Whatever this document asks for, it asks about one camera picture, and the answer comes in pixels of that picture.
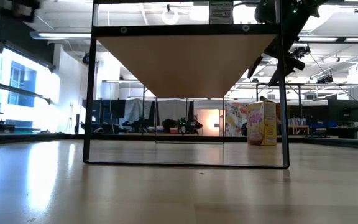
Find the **cereal box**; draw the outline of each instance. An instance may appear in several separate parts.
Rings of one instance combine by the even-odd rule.
[[[276,105],[271,101],[251,103],[248,111],[248,144],[275,146],[277,144]]]

